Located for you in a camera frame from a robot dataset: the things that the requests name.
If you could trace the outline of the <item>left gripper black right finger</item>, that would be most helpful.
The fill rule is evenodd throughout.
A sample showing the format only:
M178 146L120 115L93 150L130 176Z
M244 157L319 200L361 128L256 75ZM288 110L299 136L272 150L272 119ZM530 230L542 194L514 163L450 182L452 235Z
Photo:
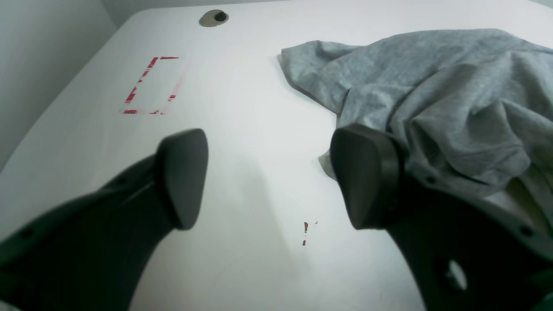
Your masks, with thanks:
M552 225L523 187L454 190L360 124L334 131L330 158L352 226L391 235L427 310L552 309Z

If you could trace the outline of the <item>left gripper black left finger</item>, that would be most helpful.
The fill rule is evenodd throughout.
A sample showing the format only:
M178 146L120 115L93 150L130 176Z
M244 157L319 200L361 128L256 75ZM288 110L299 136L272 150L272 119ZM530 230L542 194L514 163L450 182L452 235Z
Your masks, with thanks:
M190 230L209 161L202 129L166 136L155 154L95 192L36 217L1 244L1 301L22 311L126 311L158 244Z

